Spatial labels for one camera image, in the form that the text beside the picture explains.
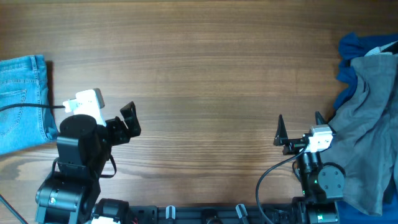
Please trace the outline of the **grey trousers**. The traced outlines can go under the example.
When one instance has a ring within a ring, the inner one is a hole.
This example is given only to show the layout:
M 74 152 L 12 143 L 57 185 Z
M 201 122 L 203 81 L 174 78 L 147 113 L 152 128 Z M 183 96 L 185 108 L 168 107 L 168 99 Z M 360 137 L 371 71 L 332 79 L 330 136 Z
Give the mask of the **grey trousers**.
M 381 216 L 384 192 L 397 180 L 397 55 L 365 55 L 351 66 L 356 91 L 330 121 L 336 136 L 321 157 L 344 168 L 345 202 Z

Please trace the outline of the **dark blue t-shirt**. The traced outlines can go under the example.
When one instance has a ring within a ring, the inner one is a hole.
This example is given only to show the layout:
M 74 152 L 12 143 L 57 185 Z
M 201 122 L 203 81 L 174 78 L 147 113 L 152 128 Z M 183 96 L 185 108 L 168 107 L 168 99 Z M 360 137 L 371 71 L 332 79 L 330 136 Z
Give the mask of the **dark blue t-shirt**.
M 351 66 L 351 60 L 378 53 L 392 53 L 397 55 L 397 52 L 388 50 L 388 47 L 395 43 L 397 43 L 397 35 L 395 34 L 358 37 L 356 34 L 351 33 L 340 40 L 338 51 L 342 61 L 339 64 L 340 71 L 338 72 L 337 79 L 348 84 L 348 87 L 336 99 L 333 105 L 336 111 L 356 91 L 358 79 L 354 68 Z M 381 216 L 362 213 L 345 202 L 344 199 L 338 206 L 342 216 L 342 223 L 397 223 L 397 180 L 391 180 L 384 192 Z

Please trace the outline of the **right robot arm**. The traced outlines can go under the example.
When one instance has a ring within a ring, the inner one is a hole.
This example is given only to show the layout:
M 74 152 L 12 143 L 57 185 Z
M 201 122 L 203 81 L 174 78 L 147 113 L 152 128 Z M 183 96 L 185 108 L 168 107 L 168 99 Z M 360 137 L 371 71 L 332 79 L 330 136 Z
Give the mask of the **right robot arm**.
M 308 133 L 291 139 L 282 115 L 278 118 L 274 145 L 284 147 L 283 155 L 294 157 L 303 192 L 292 199 L 290 217 L 294 223 L 339 223 L 336 202 L 343 199 L 345 171 L 321 159 L 321 153 L 331 148 L 336 132 L 319 112 L 315 121 Z

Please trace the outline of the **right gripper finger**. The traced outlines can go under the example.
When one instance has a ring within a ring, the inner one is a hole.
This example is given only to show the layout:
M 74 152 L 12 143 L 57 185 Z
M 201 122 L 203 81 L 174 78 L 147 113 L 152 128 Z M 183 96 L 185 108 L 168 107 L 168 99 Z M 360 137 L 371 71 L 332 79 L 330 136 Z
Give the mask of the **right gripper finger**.
M 275 146 L 284 146 L 289 143 L 289 138 L 287 135 L 287 130 L 285 128 L 285 123 L 283 116 L 280 114 L 278 117 L 278 125 L 277 125 L 277 131 L 275 133 L 275 138 L 273 145 Z
M 324 117 L 319 111 L 315 112 L 315 122 L 317 126 L 328 124 L 328 122 L 324 119 Z

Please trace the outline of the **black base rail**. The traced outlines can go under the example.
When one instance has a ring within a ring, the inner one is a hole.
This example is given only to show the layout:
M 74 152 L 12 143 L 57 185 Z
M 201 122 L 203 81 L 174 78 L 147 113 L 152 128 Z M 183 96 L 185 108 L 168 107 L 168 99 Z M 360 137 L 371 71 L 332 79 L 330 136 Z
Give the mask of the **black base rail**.
M 131 206 L 134 223 L 148 224 L 209 224 L 239 223 L 235 206 L 175 207 L 176 219 L 165 218 L 166 207 Z M 249 224 L 266 223 L 316 223 L 312 212 L 301 204 L 264 204 L 260 207 L 245 206 Z

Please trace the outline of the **left grey rail clip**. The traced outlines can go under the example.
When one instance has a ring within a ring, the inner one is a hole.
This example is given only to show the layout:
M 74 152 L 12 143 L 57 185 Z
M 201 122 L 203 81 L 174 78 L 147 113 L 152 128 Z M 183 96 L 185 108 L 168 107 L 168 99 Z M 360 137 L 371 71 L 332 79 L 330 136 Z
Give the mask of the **left grey rail clip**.
M 175 220 L 176 219 L 176 208 L 173 205 L 169 205 L 165 208 L 165 218 L 167 220 Z

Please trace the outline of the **right grey rail clip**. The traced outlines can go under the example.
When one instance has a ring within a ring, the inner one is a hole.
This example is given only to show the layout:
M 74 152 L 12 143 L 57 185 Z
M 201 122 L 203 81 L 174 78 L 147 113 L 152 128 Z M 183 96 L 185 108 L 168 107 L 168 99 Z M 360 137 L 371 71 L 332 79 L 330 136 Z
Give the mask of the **right grey rail clip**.
M 248 213 L 244 204 L 237 204 L 235 207 L 238 215 L 239 224 L 249 224 Z

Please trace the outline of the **grey rail clip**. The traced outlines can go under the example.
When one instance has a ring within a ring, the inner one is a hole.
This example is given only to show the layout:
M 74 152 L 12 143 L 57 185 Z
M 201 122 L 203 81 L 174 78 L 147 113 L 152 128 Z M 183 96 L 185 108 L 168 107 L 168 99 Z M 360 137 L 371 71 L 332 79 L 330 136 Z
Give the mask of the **grey rail clip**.
M 249 224 L 248 213 L 244 204 L 237 204 L 235 207 L 238 215 L 239 224 Z
M 176 219 L 176 208 L 173 205 L 169 205 L 165 208 L 165 218 L 167 220 L 175 220 Z

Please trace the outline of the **light blue denim jeans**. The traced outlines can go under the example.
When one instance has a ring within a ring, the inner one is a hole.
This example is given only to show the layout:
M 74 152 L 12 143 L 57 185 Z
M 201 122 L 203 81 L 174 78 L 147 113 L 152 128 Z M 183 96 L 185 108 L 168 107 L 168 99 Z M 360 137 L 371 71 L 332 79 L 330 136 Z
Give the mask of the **light blue denim jeans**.
M 58 130 L 49 104 L 47 66 L 43 55 L 1 61 L 1 154 L 56 140 Z

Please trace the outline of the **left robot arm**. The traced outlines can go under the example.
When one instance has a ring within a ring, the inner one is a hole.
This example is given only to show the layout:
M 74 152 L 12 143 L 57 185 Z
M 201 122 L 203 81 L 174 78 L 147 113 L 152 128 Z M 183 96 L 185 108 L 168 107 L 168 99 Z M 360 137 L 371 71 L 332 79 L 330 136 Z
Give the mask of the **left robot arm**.
M 122 116 L 98 124 L 94 117 L 76 114 L 64 119 L 57 138 L 58 157 L 39 187 L 35 201 L 37 223 L 86 223 L 101 192 L 100 178 L 113 146 L 127 144 L 141 133 L 136 106 L 128 103 Z

